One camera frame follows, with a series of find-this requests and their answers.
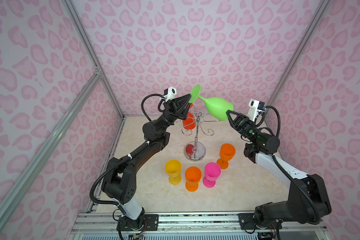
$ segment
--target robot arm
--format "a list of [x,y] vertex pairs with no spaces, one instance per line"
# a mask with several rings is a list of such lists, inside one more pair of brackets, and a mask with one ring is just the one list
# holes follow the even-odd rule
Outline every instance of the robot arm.
[[[280,145],[279,138],[267,127],[255,127],[256,118],[266,108],[264,103],[251,99],[248,106],[248,116],[227,111],[231,127],[252,142],[245,144],[244,155],[271,172],[289,189],[287,201],[267,203],[255,208],[255,224],[258,227],[267,227],[279,219],[319,223],[322,216],[331,213],[331,204],[323,179],[317,174],[308,175],[276,157],[274,153]],[[261,129],[267,129],[270,134],[261,132]]]
[[[122,217],[119,219],[120,226],[128,226],[132,230],[138,230],[143,226],[144,208],[134,198],[136,173],[150,157],[167,146],[170,134],[166,132],[166,129],[174,125],[178,118],[182,120],[187,118],[190,107],[188,101],[191,95],[174,98],[175,94],[174,88],[165,90],[163,96],[165,110],[162,115],[143,126],[145,142],[127,156],[120,159],[112,158],[108,162],[107,170],[91,188],[92,201],[98,204],[114,204],[122,211]],[[253,216],[254,223],[259,227],[266,227],[278,219],[307,223],[320,220],[317,215],[322,217],[330,214],[331,205],[323,179],[316,174],[308,175],[274,156],[280,145],[279,138],[274,136],[269,128],[257,128],[255,125],[256,118],[266,108],[264,103],[251,100],[249,107],[251,108],[249,116],[231,110],[226,112],[231,127],[252,142],[245,144],[244,155],[252,162],[269,170],[289,188],[287,201],[256,207]],[[268,130],[270,134],[261,132],[262,129]],[[102,179],[104,180],[101,190],[113,201],[101,201],[93,196],[96,185]]]
[[154,154],[163,150],[169,142],[170,133],[167,128],[174,125],[179,118],[185,120],[188,115],[191,98],[190,94],[174,98],[176,89],[171,87],[164,91],[164,110],[158,119],[144,124],[143,133],[145,142],[127,156],[109,160],[107,169],[114,168],[104,175],[101,190],[108,197],[114,200],[102,202],[93,199],[99,204],[114,204],[122,212],[122,225],[131,229],[140,229],[144,222],[144,208],[134,198],[136,191],[136,173],[140,167],[147,162]]

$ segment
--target pink leopard print wall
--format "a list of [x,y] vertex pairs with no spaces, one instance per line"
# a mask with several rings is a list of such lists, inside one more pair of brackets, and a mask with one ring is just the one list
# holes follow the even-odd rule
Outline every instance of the pink leopard print wall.
[[360,0],[333,2],[275,106],[284,159],[326,183],[332,239],[360,240]]
[[94,69],[59,0],[0,0],[0,202]]
[[89,202],[119,119],[101,83],[0,234],[0,240],[67,239]]
[[123,113],[141,114],[169,86],[181,96],[201,84],[242,112],[266,102],[319,0],[73,2]]

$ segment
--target chrome base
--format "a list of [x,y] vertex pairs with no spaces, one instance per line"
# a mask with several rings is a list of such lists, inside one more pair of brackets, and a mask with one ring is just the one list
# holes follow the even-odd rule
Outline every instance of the chrome base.
[[195,142],[189,142],[184,147],[184,156],[192,162],[198,162],[205,157],[205,147],[201,142],[197,142],[197,147],[194,147]]

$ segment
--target aluminum frame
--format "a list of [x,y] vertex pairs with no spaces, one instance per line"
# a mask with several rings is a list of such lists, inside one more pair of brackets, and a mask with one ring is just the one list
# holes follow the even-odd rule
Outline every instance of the aluminum frame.
[[[105,161],[104,161],[104,163],[103,163],[103,165],[101,167],[101,171],[99,172],[99,175],[102,174],[106,170],[109,159],[111,159],[115,155],[117,143],[119,142],[121,132],[122,132],[124,124],[125,124],[125,120],[126,120],[126,118],[122,119],[122,121],[120,121],[120,123],[119,123],[119,125],[117,127],[115,136],[112,139],[111,146],[109,148],[108,154],[106,155],[106,159],[105,159]],[[97,187],[95,189],[95,193],[94,193],[94,195],[98,199],[100,199],[100,194],[101,194],[100,186],[101,186],[101,184],[102,184],[102,181],[97,185]],[[89,203],[87,205],[87,208],[86,208],[86,213],[91,213],[93,210],[96,210],[97,204],[96,205],[94,205],[94,204],[95,204],[94,202],[89,201]]]
[[124,115],[121,111],[120,105],[117,102],[116,96],[110,87],[109,81],[107,80],[107,77],[104,74],[101,64],[99,63],[99,60],[97,59],[96,53],[91,45],[91,42],[89,41],[89,38],[83,27],[83,24],[81,23],[81,20],[80,20],[79,14],[77,13],[75,5],[72,3],[71,0],[61,0],[61,2],[64,5],[67,14],[70,17],[70,19],[73,23],[73,26],[75,27],[77,33],[79,34],[80,40],[84,44],[84,48],[87,50],[89,58],[91,59],[92,64],[96,69],[96,73],[103,75],[102,83],[104,85],[104,88],[106,89],[106,92],[107,92],[112,104],[114,105],[114,107],[116,109],[117,114],[119,115],[119,117],[121,119],[123,119]]
[[[242,232],[239,218],[239,213],[250,213],[253,211],[238,211],[238,212],[159,212],[147,213],[158,214],[158,230],[150,231],[149,233],[218,233],[218,232]],[[75,224],[72,228],[72,239],[82,234],[106,234],[116,231],[117,222],[112,218],[112,213],[98,213],[98,214],[78,214]],[[296,231],[311,231],[311,232],[328,232],[324,223],[319,225],[300,224],[298,222],[283,222],[283,228],[280,232],[296,232]],[[269,232],[269,230],[257,229],[255,232]]]
[[0,203],[0,232],[10,219],[13,212],[16,210],[18,204],[22,201],[24,195],[27,193],[33,181],[39,175],[44,164],[56,149],[60,140],[71,126],[73,120],[95,89],[96,85],[102,76],[95,73],[87,83],[86,87],[81,91],[79,96],[74,100],[71,106],[67,109],[62,119],[58,122],[51,135],[44,142],[38,153],[30,161],[27,168],[16,180],[15,184]]
[[276,88],[273,90],[267,105],[272,105],[274,100],[278,96],[284,83],[286,82],[286,80],[289,77],[289,73],[291,72],[292,68],[296,65],[296,62],[298,61],[299,57],[303,53],[308,42],[312,38],[315,30],[321,23],[321,20],[323,19],[324,13],[328,9],[330,2],[331,2],[331,0],[321,0],[321,2],[319,3],[319,6],[316,8],[316,11],[314,12],[314,14],[311,18],[311,21],[309,22],[307,28],[305,29],[305,31],[301,37],[301,40],[299,41],[298,46],[296,47],[295,51],[292,54],[291,60],[289,60],[283,74],[280,77],[280,80],[279,80]]

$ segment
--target black cable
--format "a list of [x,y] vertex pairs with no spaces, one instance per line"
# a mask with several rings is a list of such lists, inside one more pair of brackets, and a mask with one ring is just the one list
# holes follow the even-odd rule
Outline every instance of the black cable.
[[259,127],[265,120],[265,113],[263,112],[263,114],[261,115],[261,119],[259,121],[258,124],[256,124],[254,127]]
[[266,106],[265,108],[273,109],[273,111],[275,111],[275,113],[276,113],[276,116],[277,116],[277,132],[276,132],[276,137],[279,137],[280,127],[281,127],[281,121],[280,121],[279,112],[277,111],[277,109],[276,109],[274,106]]
[[[145,144],[143,147],[141,147],[139,150],[137,150],[135,153],[131,153],[131,157],[135,157],[138,154],[140,154],[142,151],[144,151],[144,149],[148,146],[148,144]],[[111,204],[111,205],[116,205],[117,202],[115,201],[103,201],[103,200],[99,200],[96,199],[94,196],[95,190],[97,185],[101,182],[101,180],[105,177],[105,175],[107,175],[108,173],[110,173],[110,171],[116,169],[118,166],[120,166],[121,164],[129,161],[130,158],[125,158],[124,160],[121,160],[120,162],[116,163],[115,165],[111,166],[110,168],[108,168],[107,170],[105,170],[105,172],[103,172],[97,179],[96,181],[93,183],[91,190],[89,191],[89,198],[91,199],[92,202],[96,203],[96,204]]]
[[161,94],[153,93],[153,94],[149,94],[141,101],[141,110],[143,111],[144,115],[148,118],[149,121],[151,121],[151,119],[149,118],[149,116],[147,115],[147,113],[144,110],[144,102],[145,102],[145,100],[147,100],[148,98],[153,97],[153,96],[163,97],[163,95],[161,95]]
[[278,223],[276,224],[276,236],[277,236],[277,240],[281,240],[280,238],[280,232],[279,232],[279,228],[281,227],[281,220],[278,221]]
[[119,229],[119,231],[118,231],[118,232],[119,232],[119,238],[120,238],[120,240],[124,240],[123,235],[121,235],[120,222],[121,222],[121,221],[118,221],[118,222],[117,222],[117,225],[118,225],[117,228]]
[[165,109],[161,109],[161,104],[163,103],[164,99],[161,99],[160,102],[158,103],[157,109],[159,112],[164,113]]
[[273,154],[272,155],[272,159],[274,161],[274,163],[276,164],[276,166],[283,172],[283,174],[292,182],[292,184],[303,194],[303,196],[307,199],[308,203],[311,205],[313,212],[315,213],[315,220],[313,222],[308,222],[310,224],[319,224],[321,222],[321,216],[319,213],[319,210],[317,209],[315,203],[312,201],[312,199],[309,197],[309,195],[304,192],[304,190],[300,187],[300,185],[298,184],[298,182],[291,177],[287,171],[279,164],[279,162],[276,159],[276,156]]
[[115,218],[115,212],[116,212],[116,210],[118,210],[118,209],[115,209],[115,210],[113,211],[112,218],[113,218],[113,220],[115,220],[116,222],[118,222],[119,220],[117,220],[117,219]]
[[253,223],[253,224],[254,224],[253,231],[252,231],[252,232],[248,232],[246,229],[244,229],[244,231],[245,231],[246,233],[248,233],[248,234],[252,234],[252,233],[254,233],[254,231],[256,230],[256,224],[255,224],[254,222],[244,222],[243,227],[245,227],[245,225],[248,224],[248,223]]
[[272,130],[271,130],[269,127],[260,127],[258,130],[260,130],[260,131],[261,131],[261,129],[268,130],[268,132],[269,132],[272,136],[274,136],[274,134],[273,134]]
[[244,140],[246,142],[251,142],[251,141],[247,141],[247,140],[243,139],[243,137],[244,137],[243,135],[240,136],[241,140]]

